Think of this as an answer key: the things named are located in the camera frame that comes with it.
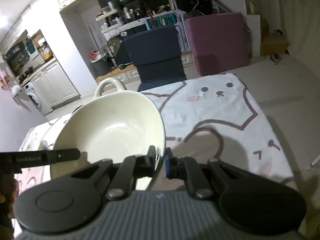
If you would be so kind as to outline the person left hand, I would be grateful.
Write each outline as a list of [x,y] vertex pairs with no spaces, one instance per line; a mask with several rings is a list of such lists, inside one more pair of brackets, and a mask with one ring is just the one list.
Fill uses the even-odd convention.
[[12,219],[13,205],[19,193],[19,185],[13,174],[1,175],[1,239],[14,239]]

